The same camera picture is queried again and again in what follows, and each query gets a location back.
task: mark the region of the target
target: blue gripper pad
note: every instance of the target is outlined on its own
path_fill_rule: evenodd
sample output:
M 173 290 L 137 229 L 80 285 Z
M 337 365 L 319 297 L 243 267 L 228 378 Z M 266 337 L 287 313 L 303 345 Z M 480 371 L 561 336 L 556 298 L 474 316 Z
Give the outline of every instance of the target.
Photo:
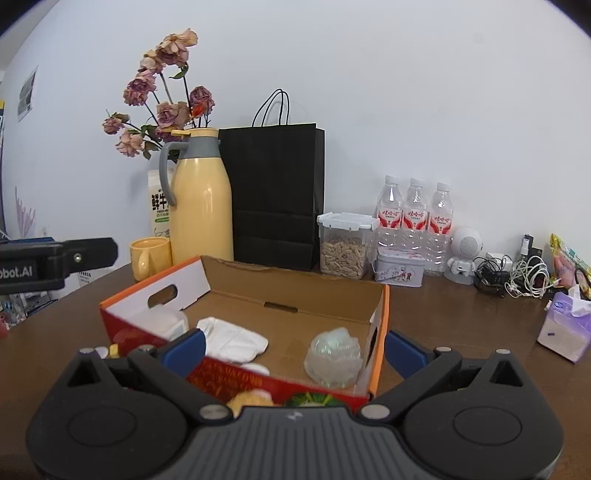
M 201 330 L 193 329 L 179 340 L 178 343 L 177 340 L 172 342 L 168 349 L 164 347 L 159 360 L 179 377 L 186 378 L 205 356 L 205 335 Z
M 386 334 L 384 342 L 384 355 L 386 361 L 403 378 L 414 375 L 431 361 L 428 352 L 407 340 L 393 330 Z

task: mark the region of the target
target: yellow object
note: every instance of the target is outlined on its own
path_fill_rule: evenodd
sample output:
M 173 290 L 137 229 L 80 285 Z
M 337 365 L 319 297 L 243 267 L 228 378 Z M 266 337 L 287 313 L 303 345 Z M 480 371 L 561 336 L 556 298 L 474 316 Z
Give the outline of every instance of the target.
M 227 403 L 228 407 L 234 413 L 234 418 L 240 415 L 242 407 L 274 407 L 275 404 L 271 398 L 271 394 L 265 390 L 249 390 L 240 392 L 236 397 Z
M 109 358 L 119 358 L 119 344 L 112 343 L 109 345 Z
M 170 204 L 170 241 L 173 261 L 179 264 L 199 255 L 234 260 L 232 239 L 232 190 L 217 150 L 217 130 L 174 130 L 173 135 L 191 135 L 189 143 L 208 141 L 217 157 L 179 158 L 171 182 L 176 205 Z M 193 146 L 186 152 L 191 156 Z M 199 151 L 196 143 L 193 151 Z
M 191 137 L 217 137 L 217 128 L 188 128 L 186 130 L 172 130 L 170 133 L 177 137 L 188 135 Z
M 149 236 L 132 242 L 129 246 L 131 253 L 131 268 L 137 281 L 162 272 L 173 264 L 170 250 L 170 240 L 162 236 Z

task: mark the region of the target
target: white robot speaker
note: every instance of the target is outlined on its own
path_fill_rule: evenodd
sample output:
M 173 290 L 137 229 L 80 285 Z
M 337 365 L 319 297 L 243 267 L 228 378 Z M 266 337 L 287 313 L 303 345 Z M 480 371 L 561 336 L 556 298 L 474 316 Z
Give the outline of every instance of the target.
M 473 228 L 460 227 L 452 235 L 452 253 L 447 261 L 447 268 L 444 276 L 451 281 L 464 285 L 471 285 L 473 282 L 474 259 L 482 251 L 482 238 Z

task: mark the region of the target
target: white cloth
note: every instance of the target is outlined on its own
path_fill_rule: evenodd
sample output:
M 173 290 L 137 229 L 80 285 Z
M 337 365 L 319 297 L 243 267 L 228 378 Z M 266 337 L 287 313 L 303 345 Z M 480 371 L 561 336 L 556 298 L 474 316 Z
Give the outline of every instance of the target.
M 197 328 L 205 334 L 205 354 L 224 362 L 252 362 L 269 345 L 262 335 L 215 317 L 199 320 Z

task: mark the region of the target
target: thermos handle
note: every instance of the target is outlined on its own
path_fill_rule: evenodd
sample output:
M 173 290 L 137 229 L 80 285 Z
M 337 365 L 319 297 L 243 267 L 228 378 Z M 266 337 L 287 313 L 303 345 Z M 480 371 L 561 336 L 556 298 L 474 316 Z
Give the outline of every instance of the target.
M 168 172 L 167 172 L 167 160 L 168 160 L 168 152 L 170 150 L 186 150 L 189 147 L 188 142 L 167 142 L 160 150 L 160 186 L 162 187 L 162 192 L 166 197 L 166 201 L 172 207 L 177 206 L 177 199 L 174 196 L 173 191 L 170 189 L 170 185 L 168 183 Z

